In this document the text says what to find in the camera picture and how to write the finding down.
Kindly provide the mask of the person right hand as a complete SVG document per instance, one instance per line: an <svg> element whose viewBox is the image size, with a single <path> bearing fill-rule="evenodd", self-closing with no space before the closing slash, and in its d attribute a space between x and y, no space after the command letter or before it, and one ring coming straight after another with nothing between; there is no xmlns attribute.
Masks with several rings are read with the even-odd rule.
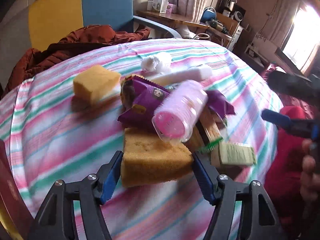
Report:
<svg viewBox="0 0 320 240"><path fill-rule="evenodd" d="M305 156L302 161L300 194L306 202L313 202L319 197L319 174L315 173L316 162L309 154L311 143L310 139L302 142Z"/></svg>

